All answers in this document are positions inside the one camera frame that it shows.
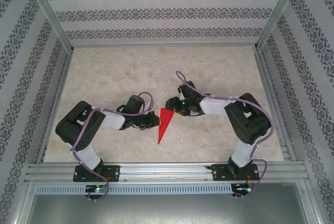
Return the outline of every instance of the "floor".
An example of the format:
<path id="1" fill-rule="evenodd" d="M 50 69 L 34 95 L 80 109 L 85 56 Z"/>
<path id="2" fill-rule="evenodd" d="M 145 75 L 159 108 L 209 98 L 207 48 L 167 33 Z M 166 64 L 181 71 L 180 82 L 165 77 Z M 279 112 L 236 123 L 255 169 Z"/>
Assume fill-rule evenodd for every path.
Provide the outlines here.
<path id="1" fill-rule="evenodd" d="M 131 95 L 148 91 L 160 115 L 167 99 L 178 96 L 176 70 L 206 93 L 229 97 L 250 92 L 269 111 L 250 46 L 75 49 L 44 161 L 76 161 L 54 129 L 79 101 L 116 109 Z M 159 145 L 158 130 L 100 128 L 92 144 L 105 162 L 217 162 L 227 161 L 237 142 L 228 118 L 219 115 L 175 114 Z M 283 160 L 276 133 L 254 157 Z"/>

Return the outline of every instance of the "enclosure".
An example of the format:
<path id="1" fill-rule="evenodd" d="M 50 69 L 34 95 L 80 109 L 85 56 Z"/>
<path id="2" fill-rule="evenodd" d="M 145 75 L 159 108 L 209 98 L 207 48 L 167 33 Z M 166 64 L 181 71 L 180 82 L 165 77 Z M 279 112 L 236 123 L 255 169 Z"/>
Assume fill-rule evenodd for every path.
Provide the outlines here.
<path id="1" fill-rule="evenodd" d="M 1 0 L 0 223 L 334 222 L 333 1 Z M 120 169 L 106 198 L 87 202 L 96 183 L 73 182 L 58 122 L 81 100 L 116 109 L 142 91 L 160 116 L 177 70 L 269 112 L 259 186 L 235 199 L 244 181 L 207 169 L 236 147 L 226 116 L 175 113 L 160 144 L 159 127 L 98 130 L 94 149 Z"/>

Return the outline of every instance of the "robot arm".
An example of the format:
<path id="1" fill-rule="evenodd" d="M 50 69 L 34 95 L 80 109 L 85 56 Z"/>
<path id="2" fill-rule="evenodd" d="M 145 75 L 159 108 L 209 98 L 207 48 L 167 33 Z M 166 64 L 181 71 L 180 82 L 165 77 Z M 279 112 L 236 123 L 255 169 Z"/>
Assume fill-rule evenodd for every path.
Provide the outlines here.
<path id="1" fill-rule="evenodd" d="M 144 100 L 132 95 L 126 105 L 120 106 L 116 111 L 135 114 L 143 108 L 145 110 Z M 94 108 L 85 101 L 80 101 L 57 125 L 56 134 L 63 142 L 73 146 L 82 130 L 82 127 L 88 118 L 88 115 Z M 103 170 L 103 161 L 96 154 L 91 141 L 100 127 L 108 127 L 118 130 L 125 130 L 131 126 L 141 130 L 148 129 L 160 124 L 159 117 L 153 111 L 139 116 L 123 116 L 112 112 L 95 112 L 81 137 L 79 144 L 76 146 L 75 154 L 81 162 L 89 169 L 101 174 Z"/>
<path id="2" fill-rule="evenodd" d="M 233 98 L 223 101 L 201 96 L 186 85 L 179 86 L 178 91 L 180 97 L 168 100 L 166 109 L 175 110 L 182 116 L 192 116 L 192 112 L 196 112 L 196 116 L 203 114 L 228 116 L 238 137 L 236 149 L 229 158 L 229 171 L 235 178 L 247 171 L 253 161 L 251 157 L 254 146 L 271 128 L 270 121 L 263 112 L 249 104 L 235 101 Z M 245 93 L 239 98 L 260 106 L 250 93 Z"/>

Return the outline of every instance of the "black bracket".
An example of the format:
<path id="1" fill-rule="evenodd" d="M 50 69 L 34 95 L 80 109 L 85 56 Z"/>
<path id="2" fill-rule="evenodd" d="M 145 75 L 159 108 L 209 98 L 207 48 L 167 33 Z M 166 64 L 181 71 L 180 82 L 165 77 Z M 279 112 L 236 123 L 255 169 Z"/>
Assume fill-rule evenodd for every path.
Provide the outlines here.
<path id="1" fill-rule="evenodd" d="M 248 169 L 239 173 L 236 178 L 229 171 L 228 164 L 213 164 L 207 166 L 207 169 L 212 170 L 213 181 L 257 181 L 260 179 L 256 164 L 250 164 Z"/>
<path id="2" fill-rule="evenodd" d="M 100 173 L 109 182 L 118 182 L 120 178 L 120 166 L 108 166 L 104 165 L 102 172 Z M 76 166 L 74 175 L 74 182 L 104 182 L 100 177 L 87 171 L 83 166 Z"/>
<path id="3" fill-rule="evenodd" d="M 231 188 L 232 188 L 232 196 L 233 197 L 242 197 L 245 196 L 246 194 L 248 194 L 250 190 L 252 190 L 249 187 L 249 184 L 231 184 Z"/>

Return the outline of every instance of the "metal bar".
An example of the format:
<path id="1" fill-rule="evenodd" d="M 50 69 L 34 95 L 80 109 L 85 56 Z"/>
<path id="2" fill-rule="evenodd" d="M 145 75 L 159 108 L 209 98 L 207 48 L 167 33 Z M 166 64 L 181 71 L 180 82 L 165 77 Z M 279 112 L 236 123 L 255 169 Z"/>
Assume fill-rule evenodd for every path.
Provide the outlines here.
<path id="1" fill-rule="evenodd" d="M 273 30 L 274 26 L 276 25 L 277 20 L 282 15 L 287 3 L 289 0 L 278 0 L 275 8 L 273 9 L 260 37 L 257 41 L 258 49 L 262 49 L 264 44 L 266 43 L 271 31 Z"/>
<path id="2" fill-rule="evenodd" d="M 49 20 L 52 28 L 55 30 L 58 38 L 60 39 L 63 47 L 65 48 L 67 53 L 72 53 L 73 46 L 64 30 L 62 27 L 55 11 L 53 10 L 52 6 L 50 5 L 48 0 L 37 0 L 40 7 L 42 8 L 45 16 Z"/>
<path id="3" fill-rule="evenodd" d="M 287 146 L 281 146 L 281 151 L 282 152 L 288 152 Z"/>
<path id="4" fill-rule="evenodd" d="M 304 166 L 303 161 L 268 161 L 269 166 L 279 166 L 282 165 L 286 166 Z M 105 162 L 105 165 L 112 166 L 118 165 L 121 167 L 203 167 L 203 166 L 210 166 L 212 164 L 227 164 L 227 162 L 181 162 L 181 163 L 115 163 L 115 162 Z M 264 166 L 261 162 L 255 162 L 258 166 Z M 74 167 L 77 166 L 77 162 L 43 162 L 42 164 L 29 164 L 29 169 L 32 167 L 42 168 L 63 168 L 63 167 Z"/>
<path id="5" fill-rule="evenodd" d="M 14 217 L 11 220 L 12 224 L 26 224 L 28 223 L 31 207 L 35 198 L 37 186 L 30 183 L 23 185 L 18 205 L 15 209 Z"/>
<path id="6" fill-rule="evenodd" d="M 254 43 L 156 43 L 156 44 L 107 44 L 76 45 L 75 48 L 155 48 L 155 47 L 195 47 L 195 46 L 254 46 Z"/>
<path id="7" fill-rule="evenodd" d="M 290 156 L 287 152 L 282 153 L 284 159 L 290 159 Z"/>
<path id="8" fill-rule="evenodd" d="M 324 224 L 311 182 L 298 182 L 297 189 L 308 223 Z"/>
<path id="9" fill-rule="evenodd" d="M 294 150 L 292 148 L 292 144 L 288 135 L 287 128 L 285 127 L 284 120 L 282 114 L 280 112 L 280 107 L 278 104 L 278 100 L 275 95 L 275 91 L 273 89 L 273 85 L 270 81 L 268 70 L 264 64 L 264 59 L 261 51 L 254 51 L 255 61 L 260 73 L 260 77 L 262 80 L 262 84 L 265 90 L 265 94 L 268 100 L 270 112 L 273 120 L 276 123 L 276 131 L 277 135 L 280 139 L 280 142 L 284 142 L 287 147 L 290 159 L 292 161 L 296 161 L 296 156 L 294 154 Z"/>
<path id="10" fill-rule="evenodd" d="M 185 183 L 241 183 L 242 181 L 214 182 L 206 166 L 212 163 L 121 163 L 120 180 L 111 184 L 185 184 Z M 77 163 L 43 163 L 29 165 L 25 183 L 33 184 L 78 184 L 73 182 Z M 264 165 L 259 163 L 262 173 Z M 263 182 L 308 181 L 303 162 L 269 162 Z"/>
<path id="11" fill-rule="evenodd" d="M 37 195 L 83 195 L 85 185 L 39 185 Z M 137 184 L 110 185 L 109 195 L 232 194 L 231 184 Z"/>

